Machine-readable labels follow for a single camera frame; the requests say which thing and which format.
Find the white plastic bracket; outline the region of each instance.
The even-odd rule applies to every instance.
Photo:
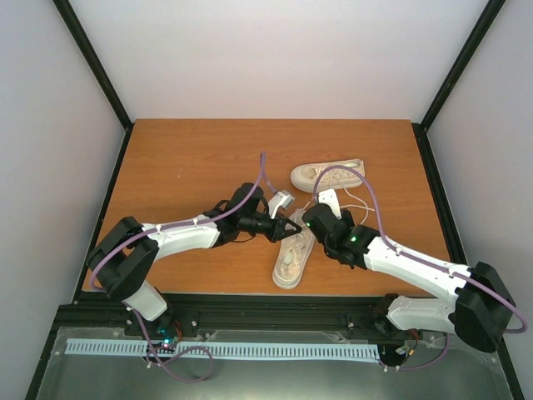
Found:
[[[276,193],[276,195],[268,202],[270,218],[276,217],[279,208],[287,210],[292,202],[294,202],[294,196],[292,196],[287,190],[282,190]]]
[[[339,199],[336,196],[335,189],[327,189],[318,193],[318,202],[328,205],[335,216],[338,219],[341,219],[341,205],[339,204]]]

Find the wooden table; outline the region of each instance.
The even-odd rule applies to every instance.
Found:
[[[291,185],[294,167],[364,160],[387,235],[447,259],[411,123],[397,120],[137,120],[100,238],[126,216],[140,223],[168,223],[210,210],[244,182],[256,179],[260,151],[266,152],[269,178],[278,189],[296,196],[297,207],[311,195]],[[364,186],[351,192],[371,203]],[[343,192],[339,198],[341,204],[353,203]],[[364,210],[350,209],[361,221]],[[376,227],[373,213],[366,225]],[[175,293],[423,294],[385,274],[352,271],[327,258],[318,243],[298,287],[280,289],[271,277],[279,247],[256,237],[247,243],[183,252],[154,264],[148,280],[162,292]]]

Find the shoelace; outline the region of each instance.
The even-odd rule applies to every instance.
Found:
[[[329,165],[321,165],[321,166],[315,166],[313,165],[312,168],[313,170],[315,171],[315,176],[318,177],[318,175],[321,174],[322,171],[324,171],[324,169],[326,169],[327,167],[329,167]],[[351,177],[352,174],[349,173],[348,171],[345,171],[343,169],[339,170],[339,171],[330,171],[330,172],[327,172],[326,173],[327,176],[330,177],[330,179],[333,178],[333,176],[335,176],[336,179],[344,179],[344,178],[348,178],[349,176]]]

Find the white sneaker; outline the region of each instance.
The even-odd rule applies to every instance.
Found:
[[[290,216],[292,221],[301,226],[301,232],[281,241],[280,254],[272,272],[274,283],[282,289],[293,289],[300,283],[315,243],[315,236],[301,219],[304,212],[299,208]]]
[[[313,187],[315,185],[316,178],[325,168],[331,165],[345,165],[358,171],[363,177],[365,176],[365,164],[360,159],[335,161],[335,162],[321,162],[317,164],[304,164],[300,167],[296,167],[291,172],[291,182],[298,189],[313,193]],[[362,184],[361,179],[351,172],[343,169],[334,169],[330,172],[326,172],[326,175],[321,179],[318,184],[318,192],[332,189],[354,188]]]

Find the purple cable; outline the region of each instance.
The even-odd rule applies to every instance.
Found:
[[[244,205],[244,203],[246,203],[248,201],[248,199],[252,196],[252,194],[256,190],[257,186],[259,186],[259,182],[261,181],[261,178],[265,178],[265,180],[267,179],[267,175],[265,175],[265,153],[264,152],[261,152],[261,156],[259,157],[259,165],[260,165],[259,175],[257,176],[257,179],[254,182],[254,184],[252,186],[252,189],[250,189],[250,192],[241,200],[240,203],[238,203],[231,210],[229,210],[229,211],[227,211],[225,213],[222,213],[222,214],[220,214],[220,215],[218,215],[216,217],[208,218],[208,219],[202,219],[201,221],[197,221],[197,224],[198,225],[202,225],[204,223],[214,223],[214,222],[216,222],[216,221],[218,221],[220,219],[223,219],[223,218],[227,217],[228,215],[233,214],[236,210],[241,208]],[[170,222],[170,223],[162,225],[161,230],[165,231],[167,229],[173,229],[173,228],[179,228],[179,227],[188,227],[188,226],[194,225],[194,224],[195,224],[194,221],[191,220],[191,219],[187,219],[187,220],[183,220],[183,221],[177,221],[177,222]],[[148,229],[146,231],[140,232],[137,235],[135,235],[133,237],[130,237],[128,240],[126,240],[125,242],[121,243],[119,246],[115,247],[113,250],[111,250],[111,252],[109,252],[109,254],[106,255],[106,257],[104,257],[102,259],[102,261],[99,262],[98,265],[92,270],[91,277],[89,278],[89,285],[91,286],[91,289],[94,290],[95,292],[105,292],[102,288],[100,288],[100,287],[98,287],[98,286],[96,286],[94,284],[94,281],[96,280],[96,277],[97,277],[98,273],[100,272],[100,270],[103,268],[103,266],[106,265],[107,262],[109,260],[111,260],[113,257],[115,257],[119,252],[121,252],[126,246],[134,243],[136,240],[139,240],[140,238],[144,238],[145,236],[151,235],[151,234],[156,233],[156,232],[157,232],[157,229],[154,228],[154,227],[152,229]]]
[[[391,249],[391,250],[394,250],[396,252],[396,247],[389,241],[389,239],[387,238],[387,236],[385,235],[385,229],[383,229],[383,223],[381,221],[381,212],[380,212],[380,207],[379,207],[379,204],[377,202],[377,198],[376,198],[376,194],[374,193],[374,189],[372,188],[371,184],[366,180],[365,177],[363,177],[358,171],[356,171],[355,169],[353,168],[350,168],[350,167],[346,167],[344,165],[332,165],[330,167],[327,167],[325,168],[321,173],[320,175],[318,175],[318,177],[316,178],[316,181],[315,181],[315,186],[313,188],[313,198],[317,199],[317,196],[316,196],[316,190],[318,189],[318,184],[320,183],[321,179],[324,177],[324,175],[328,172],[328,171],[331,171],[332,169],[343,169],[345,171],[348,171],[349,173],[353,173],[355,174],[359,179],[361,179],[361,181],[363,183],[365,183],[365,186],[368,188],[368,192],[370,192],[370,195],[372,197],[372,201],[374,202],[374,209],[376,210],[376,216],[377,216],[377,226],[379,228],[379,231],[380,231],[380,235],[381,235],[381,239],[383,240],[383,242]],[[445,267],[441,267],[440,265],[436,265],[434,264],[433,262],[430,262],[430,261],[427,261],[427,260],[424,260],[422,258],[419,258],[413,254],[410,254],[408,252],[404,252],[404,251],[399,251],[399,254],[406,257],[406,258],[409,258],[410,260],[413,260],[413,261],[416,261],[416,262],[419,262],[420,264],[424,264],[426,265],[427,267],[431,267],[431,268],[434,268],[436,269],[437,271],[441,271],[442,273],[448,273],[448,269],[445,268]],[[498,293],[496,293],[495,291],[493,291],[492,289],[488,288],[487,286],[483,285],[482,283],[479,283],[477,282],[475,279],[472,279],[471,277],[467,277],[466,275],[463,275],[462,273],[459,273],[459,272],[453,272],[451,274],[451,276],[453,277],[456,277],[456,278],[459,278],[459,279],[463,279],[464,281],[467,281],[469,284],[471,285],[474,285],[475,287],[479,288],[480,290],[482,290],[483,292],[489,294],[490,296],[492,296],[495,300],[497,300],[498,302],[500,302],[501,304],[503,304],[504,306],[506,306],[507,308],[509,308],[517,317],[518,319],[520,319],[521,323],[522,323],[522,326],[517,328],[517,329],[506,329],[506,333],[523,333],[525,331],[527,331],[527,328],[528,328],[528,324],[527,324],[527,321],[526,321],[526,316],[524,315],[524,313],[522,311],[520,311],[518,308],[516,308],[515,306],[513,306],[510,302],[508,302],[506,299],[504,299],[502,296],[500,296]]]
[[[213,371],[213,362],[214,362],[213,355],[211,354],[211,352],[209,350],[207,350],[207,348],[202,347],[202,346],[193,346],[193,347],[187,348],[187,349],[183,350],[182,352],[179,352],[175,356],[172,356],[168,360],[162,361],[159,358],[159,356],[157,355],[157,350],[153,347],[152,340],[150,340],[150,335],[148,335],[148,330],[147,330],[146,325],[144,324],[144,321],[142,320],[141,314],[139,314],[139,312],[137,310],[132,310],[132,311],[135,314],[135,317],[137,317],[137,320],[139,322],[139,326],[141,327],[142,334],[143,334],[144,338],[148,342],[148,348],[150,349],[150,353],[157,360],[157,365],[159,365],[161,368],[163,368],[165,370],[165,372],[168,373],[168,375],[170,375],[171,377],[173,377],[177,381],[185,382],[185,383],[200,382],[200,381],[203,381],[203,380],[205,380],[205,379],[207,379],[207,378],[209,378],[211,376],[211,373]],[[189,352],[191,352],[193,350],[203,351],[209,357],[209,371],[207,371],[207,373],[203,377],[198,377],[196,379],[187,379],[186,377],[178,377],[177,375],[174,374],[174,372],[172,372],[170,369],[168,369],[166,364],[171,363],[173,361],[176,361],[183,354],[189,353]]]
[[[270,190],[272,190],[272,193],[274,194],[277,193],[276,188],[274,187],[274,185],[272,185],[272,182],[270,182],[270,179],[268,179],[267,173],[265,171],[263,171],[263,181],[265,181],[266,185],[270,188]]]
[[[413,372],[413,371],[420,371],[421,369],[424,369],[424,368],[428,368],[428,367],[431,367],[435,364],[437,364],[438,362],[442,361],[442,359],[444,357],[446,357],[446,354],[450,351],[450,334],[447,333],[446,334],[446,345],[444,346],[444,349],[442,350],[441,354],[439,354],[439,356],[429,362],[426,362],[425,364],[422,364],[422,365],[417,365],[415,367],[400,367],[398,369],[399,372],[404,372],[404,373],[409,373],[409,372]],[[382,367],[385,367],[386,365],[380,360],[378,361],[378,363],[382,366]]]

